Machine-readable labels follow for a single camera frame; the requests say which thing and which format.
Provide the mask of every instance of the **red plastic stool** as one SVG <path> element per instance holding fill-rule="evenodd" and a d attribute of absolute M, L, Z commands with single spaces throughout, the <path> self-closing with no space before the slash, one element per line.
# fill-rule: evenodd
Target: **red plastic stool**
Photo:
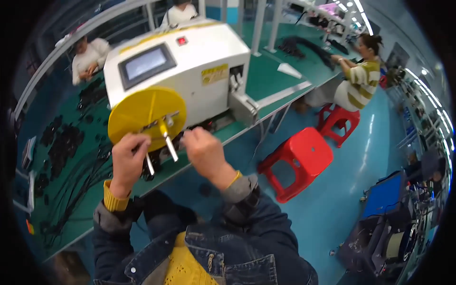
<path fill-rule="evenodd" d="M 279 160 L 288 162 L 295 171 L 295 182 L 286 189 L 272 173 L 271 167 Z M 332 151 L 325 139 L 314 128 L 305 128 L 283 142 L 258 166 L 258 173 L 265 174 L 277 192 L 276 200 L 286 203 L 294 198 L 332 162 Z"/>
<path fill-rule="evenodd" d="M 386 89 L 386 83 L 388 82 L 387 78 L 385 75 L 380 77 L 380 80 L 378 81 L 379 85 L 381 88 Z"/>
<path fill-rule="evenodd" d="M 337 142 L 337 148 L 342 146 L 342 143 L 349 137 L 359 124 L 360 114 L 359 111 L 349 112 L 337 105 L 334 110 L 331 110 L 331 103 L 326 104 L 319 112 L 319 120 L 317 130 L 322 136 L 329 136 Z M 329 112 L 329 116 L 324 119 L 324 113 Z M 347 121 L 350 121 L 350 129 L 347 130 Z M 345 135 L 339 136 L 331 130 L 336 125 L 340 130 L 345 129 Z"/>

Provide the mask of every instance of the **warning label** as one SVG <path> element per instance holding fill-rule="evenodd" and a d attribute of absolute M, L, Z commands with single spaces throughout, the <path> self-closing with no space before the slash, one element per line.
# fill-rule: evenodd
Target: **warning label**
<path fill-rule="evenodd" d="M 228 78 L 228 64 L 201 71 L 202 85 L 206 86 L 222 79 Z"/>

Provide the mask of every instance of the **yellow wire spool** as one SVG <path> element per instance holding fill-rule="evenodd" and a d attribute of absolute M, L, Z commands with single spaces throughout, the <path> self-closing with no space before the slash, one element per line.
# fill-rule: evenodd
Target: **yellow wire spool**
<path fill-rule="evenodd" d="M 166 124 L 165 116 L 171 115 L 173 125 Z M 149 152 L 166 145 L 163 132 L 174 139 L 184 128 L 187 110 L 182 97 L 173 89 L 151 86 L 125 97 L 111 111 L 108 121 L 108 137 L 117 144 L 127 133 L 142 131 L 151 137 Z"/>

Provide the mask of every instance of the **striped shirt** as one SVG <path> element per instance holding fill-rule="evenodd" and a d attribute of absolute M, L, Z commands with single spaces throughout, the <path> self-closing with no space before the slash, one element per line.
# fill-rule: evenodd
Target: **striped shirt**
<path fill-rule="evenodd" d="M 362 109 L 372 99 L 380 80 L 380 64 L 377 61 L 365 61 L 357 67 L 345 72 L 350 82 L 347 95 L 350 103 L 357 109 Z"/>

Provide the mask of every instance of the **yellow knit sweater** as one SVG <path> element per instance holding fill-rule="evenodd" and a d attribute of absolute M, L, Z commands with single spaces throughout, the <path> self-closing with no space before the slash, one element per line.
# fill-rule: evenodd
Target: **yellow knit sweater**
<path fill-rule="evenodd" d="M 218 285 L 193 257 L 184 242 L 185 232 L 177 235 L 164 285 Z"/>

